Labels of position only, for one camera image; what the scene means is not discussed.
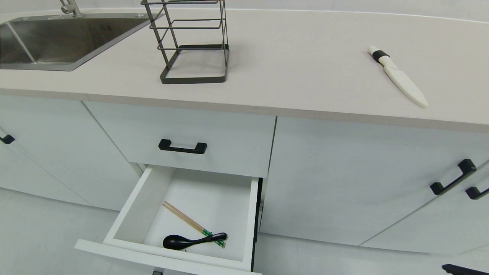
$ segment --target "drawer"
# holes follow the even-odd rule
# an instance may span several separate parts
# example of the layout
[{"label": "drawer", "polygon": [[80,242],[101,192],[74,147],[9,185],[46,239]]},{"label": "drawer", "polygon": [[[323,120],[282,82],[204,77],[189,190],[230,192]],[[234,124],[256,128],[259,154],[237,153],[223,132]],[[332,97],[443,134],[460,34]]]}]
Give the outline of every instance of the drawer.
[{"label": "drawer", "polygon": [[267,176],[274,116],[85,104],[130,162]]},{"label": "drawer", "polygon": [[[259,178],[150,165],[103,244],[78,240],[75,248],[196,275],[252,274],[261,186]],[[216,243],[184,251],[163,248],[167,235],[204,237],[164,201],[207,230],[227,233],[225,248]]]}]

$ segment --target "kitchen counter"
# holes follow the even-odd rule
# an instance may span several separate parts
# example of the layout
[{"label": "kitchen counter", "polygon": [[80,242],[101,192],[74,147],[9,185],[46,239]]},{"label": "kitchen counter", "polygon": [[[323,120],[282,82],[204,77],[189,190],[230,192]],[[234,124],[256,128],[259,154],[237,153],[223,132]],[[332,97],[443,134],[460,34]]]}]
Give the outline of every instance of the kitchen counter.
[{"label": "kitchen counter", "polygon": [[[0,22],[60,13],[2,14]],[[170,10],[172,19],[215,14]],[[225,83],[161,84],[164,61],[144,27],[71,72],[2,69],[0,94],[489,133],[489,23],[331,11],[227,10],[227,17]],[[201,32],[177,33],[177,40],[216,42]],[[397,89],[369,45],[407,73],[428,109]]]}]

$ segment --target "chopsticks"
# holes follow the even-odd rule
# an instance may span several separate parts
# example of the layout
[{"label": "chopsticks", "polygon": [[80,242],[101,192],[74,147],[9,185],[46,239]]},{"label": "chopsticks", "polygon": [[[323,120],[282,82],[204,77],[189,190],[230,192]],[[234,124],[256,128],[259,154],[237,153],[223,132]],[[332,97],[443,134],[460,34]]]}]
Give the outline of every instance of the chopsticks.
[{"label": "chopsticks", "polygon": [[[194,220],[189,218],[187,215],[183,214],[182,211],[178,210],[175,206],[171,205],[169,202],[164,201],[162,205],[168,210],[170,210],[170,212],[175,214],[175,216],[182,219],[184,222],[188,223],[191,227],[195,228],[197,231],[202,233],[204,236],[212,235],[212,232],[206,230],[203,226],[199,225]],[[215,243],[222,248],[226,248],[226,243],[224,241],[215,241]]]}]

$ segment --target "drawer handle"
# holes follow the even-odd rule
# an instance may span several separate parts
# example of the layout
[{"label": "drawer handle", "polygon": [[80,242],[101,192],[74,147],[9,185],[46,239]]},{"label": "drawer handle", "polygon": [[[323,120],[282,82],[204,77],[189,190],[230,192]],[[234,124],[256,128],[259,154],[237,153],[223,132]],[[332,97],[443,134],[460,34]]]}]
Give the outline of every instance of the drawer handle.
[{"label": "drawer handle", "polygon": [[477,170],[477,167],[475,167],[474,163],[469,159],[463,160],[458,164],[458,166],[462,171],[462,175],[459,176],[456,180],[452,181],[452,183],[450,183],[446,187],[443,187],[441,183],[434,183],[430,185],[430,188],[435,195],[441,196],[447,193],[450,189],[454,188],[457,184],[463,182],[466,178],[468,178]]},{"label": "drawer handle", "polygon": [[6,135],[4,138],[0,137],[0,141],[5,143],[5,144],[11,144],[13,143],[15,138],[11,135]]},{"label": "drawer handle", "polygon": [[489,194],[489,188],[486,189],[484,192],[481,193],[477,187],[472,186],[471,188],[465,190],[465,193],[467,193],[468,197],[473,199],[473,200],[478,200],[487,194]]},{"label": "drawer handle", "polygon": [[197,143],[197,145],[195,145],[195,149],[170,147],[171,144],[172,144],[171,140],[162,139],[159,142],[158,147],[160,150],[163,151],[182,152],[182,153],[199,154],[199,155],[205,153],[205,150],[207,149],[207,143],[202,143],[202,142]]}]

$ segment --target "black wire rack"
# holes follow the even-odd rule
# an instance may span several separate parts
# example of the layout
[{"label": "black wire rack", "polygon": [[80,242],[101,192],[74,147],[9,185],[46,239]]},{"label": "black wire rack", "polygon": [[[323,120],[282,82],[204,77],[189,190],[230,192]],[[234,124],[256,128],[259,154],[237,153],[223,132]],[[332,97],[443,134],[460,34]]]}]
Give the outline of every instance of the black wire rack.
[{"label": "black wire rack", "polygon": [[[227,78],[227,67],[229,62],[229,44],[227,42],[227,24],[226,24],[226,4],[225,0],[161,0],[157,2],[148,2],[147,0],[141,1],[141,4],[145,6],[146,12],[150,19],[150,29],[155,33],[156,40],[158,42],[157,49],[163,54],[166,67],[160,75],[161,82],[163,84],[193,84],[193,83],[222,83],[226,81]],[[169,4],[209,4],[209,5],[219,5],[220,17],[212,19],[175,19],[171,20],[168,13],[167,5]],[[162,5],[162,8],[158,13],[153,14],[151,7]],[[156,26],[156,20],[165,16],[168,26]],[[175,22],[216,22],[215,26],[174,26]],[[178,29],[220,29],[222,31],[222,41],[220,44],[193,44],[193,45],[178,45],[177,37],[175,35],[175,30]],[[164,30],[163,35],[160,36],[160,30]],[[163,45],[163,40],[165,36],[170,31],[174,47],[165,47]],[[224,75],[219,76],[206,76],[206,77],[168,77],[168,73],[172,69],[175,61],[182,51],[187,50],[211,50],[219,51],[222,50],[224,55]],[[168,59],[167,51],[174,51],[172,57]]]}]

